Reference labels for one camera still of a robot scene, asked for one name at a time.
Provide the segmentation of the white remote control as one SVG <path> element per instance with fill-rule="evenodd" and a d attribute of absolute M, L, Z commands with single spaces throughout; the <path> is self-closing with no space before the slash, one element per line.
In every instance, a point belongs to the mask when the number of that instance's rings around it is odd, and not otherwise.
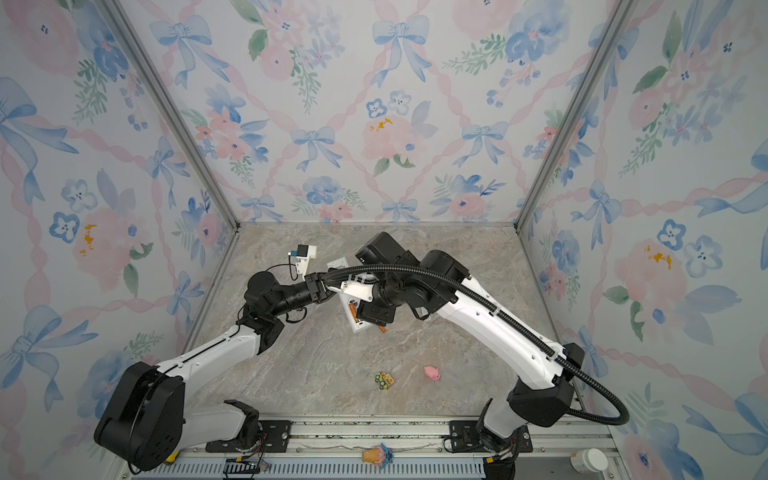
<path fill-rule="evenodd" d="M 326 266 L 329 269 L 347 268 L 349 267 L 349 262 L 347 261 L 346 257 L 341 257 L 328 262 Z M 374 327 L 374 324 L 357 318 L 357 307 L 360 305 L 360 301 L 358 299 L 343 293 L 338 293 L 337 297 L 343 308 L 347 322 L 355 334 Z"/>

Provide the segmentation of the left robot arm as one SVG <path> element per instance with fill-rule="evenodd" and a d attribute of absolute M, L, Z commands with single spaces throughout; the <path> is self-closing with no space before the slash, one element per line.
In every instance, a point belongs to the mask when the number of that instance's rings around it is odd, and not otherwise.
<path fill-rule="evenodd" d="M 235 324 L 224 333 L 173 359 L 157 365 L 140 361 L 124 371 L 95 429 L 95 443 L 139 471 L 199 444 L 258 449 L 264 435 L 256 408 L 227 400 L 190 409 L 188 400 L 234 366 L 266 352 L 284 328 L 283 317 L 333 295 L 317 273 L 293 284 L 280 283 L 269 271 L 254 274 Z"/>

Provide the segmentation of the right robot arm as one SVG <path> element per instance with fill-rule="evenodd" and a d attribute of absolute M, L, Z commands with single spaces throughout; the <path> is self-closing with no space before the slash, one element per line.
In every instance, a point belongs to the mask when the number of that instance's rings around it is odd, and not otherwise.
<path fill-rule="evenodd" d="M 579 368 L 583 350 L 539 334 L 502 307 L 458 260 L 441 250 L 417 258 L 391 235 L 380 233 L 361 247 L 357 260 L 373 286 L 357 309 L 360 319 L 384 326 L 408 306 L 424 320 L 435 314 L 470 333 L 504 360 L 516 383 L 504 398 L 491 399 L 476 424 L 480 443 L 507 449 L 522 427 L 550 427 L 565 416 L 575 397 L 574 377 L 562 366 Z"/>

